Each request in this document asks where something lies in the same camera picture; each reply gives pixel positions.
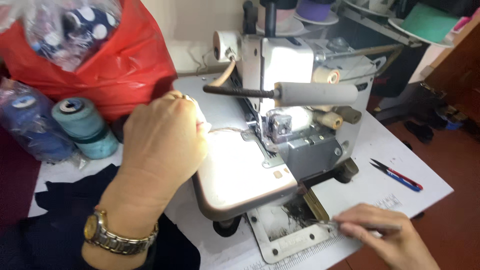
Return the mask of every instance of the ruler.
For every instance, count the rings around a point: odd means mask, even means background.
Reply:
[[[378,200],[374,203],[375,206],[388,209],[388,210],[395,210],[398,207],[402,206],[402,203],[395,197],[395,195],[390,194],[385,198]],[[243,268],[240,267],[240,270],[288,270],[293,266],[307,260],[308,258],[312,257],[315,254],[320,253],[322,250],[325,250],[338,242],[345,239],[345,236],[341,234],[337,230],[333,230],[330,232],[331,237],[328,240],[325,240],[321,243],[318,243],[314,246],[311,246],[307,249],[300,251],[290,257],[287,257],[275,264],[267,264],[263,260],[258,260],[255,263],[252,263],[248,266],[244,266]]]

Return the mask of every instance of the red plastic bag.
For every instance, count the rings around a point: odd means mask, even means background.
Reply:
[[[123,13],[113,37],[74,73],[37,56],[17,21],[0,35],[0,56],[12,79],[54,101],[92,100],[107,121],[171,89],[177,73],[158,24],[140,0],[120,0]]]

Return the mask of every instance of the gold watch face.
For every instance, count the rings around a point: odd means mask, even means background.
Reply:
[[[84,228],[85,239],[90,240],[95,236],[97,226],[98,220],[96,215],[89,216]]]

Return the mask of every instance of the wristwatch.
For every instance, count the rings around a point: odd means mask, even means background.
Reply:
[[[158,234],[158,222],[149,236],[135,239],[116,235],[108,231],[107,212],[95,207],[84,228],[85,241],[110,252],[122,255],[134,255],[147,250]]]

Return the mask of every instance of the red and blue snips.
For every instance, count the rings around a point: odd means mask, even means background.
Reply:
[[[394,171],[392,168],[389,168],[386,165],[383,165],[383,164],[381,164],[380,162],[378,162],[374,159],[371,159],[371,160],[373,160],[373,162],[376,163],[376,164],[373,164],[373,163],[370,162],[371,165],[373,165],[375,168],[381,170],[386,175],[388,175],[388,176],[392,177],[393,179],[399,181],[400,183],[402,183],[403,185],[405,185],[409,189],[411,189],[413,191],[416,191],[416,192],[419,192],[420,190],[423,190],[423,186],[421,186],[419,183],[411,180],[410,178],[408,178],[404,175],[399,174],[398,172]]]

